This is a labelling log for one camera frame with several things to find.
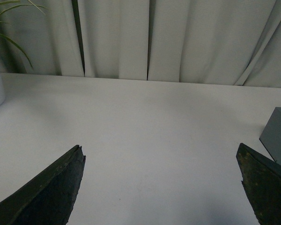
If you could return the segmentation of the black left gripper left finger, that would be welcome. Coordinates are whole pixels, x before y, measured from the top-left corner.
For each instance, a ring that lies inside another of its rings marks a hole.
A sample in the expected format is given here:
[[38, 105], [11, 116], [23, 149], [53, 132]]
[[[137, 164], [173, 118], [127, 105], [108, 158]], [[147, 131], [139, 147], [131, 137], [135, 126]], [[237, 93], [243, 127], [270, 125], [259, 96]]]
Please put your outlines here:
[[80, 188], [86, 157], [74, 146], [0, 202], [0, 225], [65, 225]]

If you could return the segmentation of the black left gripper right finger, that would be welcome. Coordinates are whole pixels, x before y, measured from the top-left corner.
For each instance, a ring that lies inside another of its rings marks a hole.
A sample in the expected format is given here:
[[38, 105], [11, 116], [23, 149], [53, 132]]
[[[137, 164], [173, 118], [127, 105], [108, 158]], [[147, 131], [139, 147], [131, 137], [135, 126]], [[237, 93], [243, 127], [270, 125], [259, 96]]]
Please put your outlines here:
[[281, 165], [241, 143], [236, 154], [242, 185], [261, 225], [281, 225]]

